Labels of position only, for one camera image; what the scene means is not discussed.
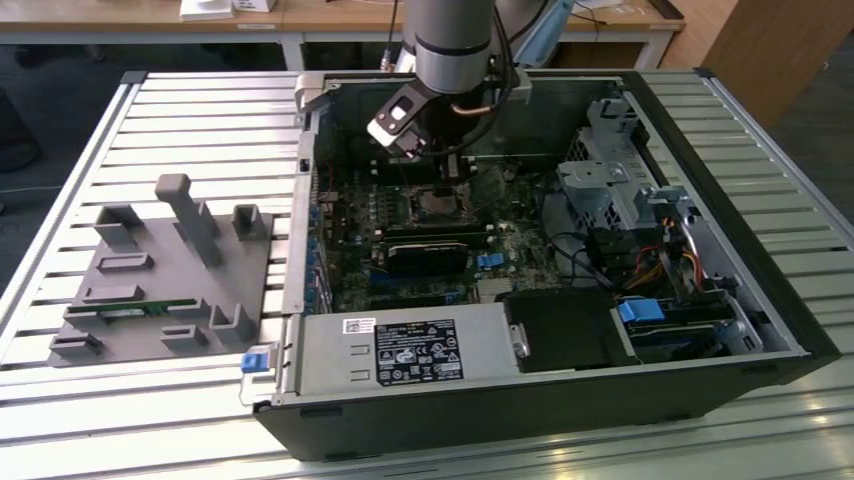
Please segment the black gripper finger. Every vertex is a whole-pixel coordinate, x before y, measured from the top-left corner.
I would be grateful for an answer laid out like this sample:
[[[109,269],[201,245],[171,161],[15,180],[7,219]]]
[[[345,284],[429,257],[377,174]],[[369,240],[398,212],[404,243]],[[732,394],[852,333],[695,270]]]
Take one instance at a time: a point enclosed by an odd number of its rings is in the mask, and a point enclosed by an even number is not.
[[[456,186],[465,180],[465,160],[457,154],[438,156],[434,159],[437,168],[437,180],[433,193],[438,197],[450,196]]]

